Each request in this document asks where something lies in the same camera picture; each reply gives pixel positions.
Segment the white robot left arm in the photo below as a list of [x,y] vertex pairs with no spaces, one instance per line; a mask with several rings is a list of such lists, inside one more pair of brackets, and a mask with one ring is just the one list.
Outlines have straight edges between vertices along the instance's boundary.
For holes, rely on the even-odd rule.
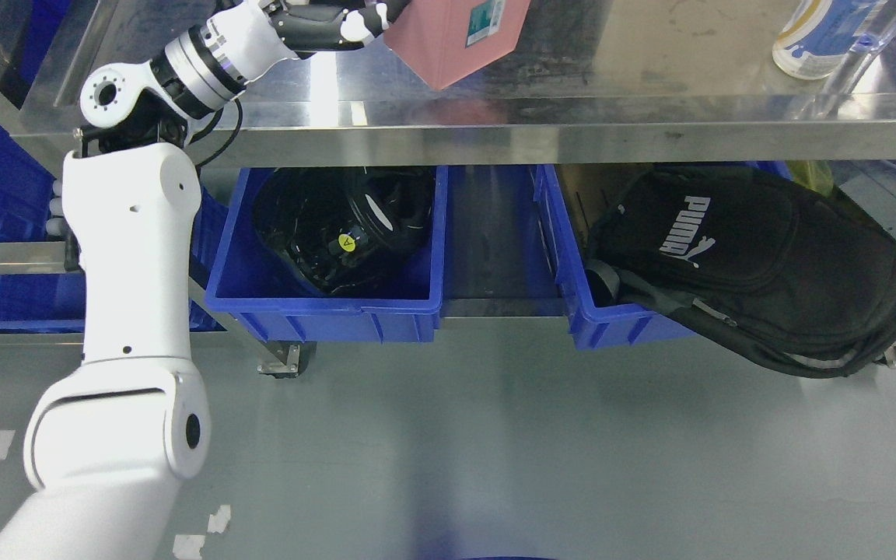
[[97,68],[79,90],[82,141],[61,208],[86,277],[82,359],[48,387],[24,436],[34,493],[0,531],[0,559],[152,559],[211,419],[192,361],[190,237],[201,205],[185,152],[200,121],[285,60],[358,50],[404,1],[242,1],[152,59]]

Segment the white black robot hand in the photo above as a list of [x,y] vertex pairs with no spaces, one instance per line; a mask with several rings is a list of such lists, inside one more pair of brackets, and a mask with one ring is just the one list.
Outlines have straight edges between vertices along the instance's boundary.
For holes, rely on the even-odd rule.
[[409,4],[239,1],[211,18],[211,73],[260,77],[278,61],[358,50],[387,32]]

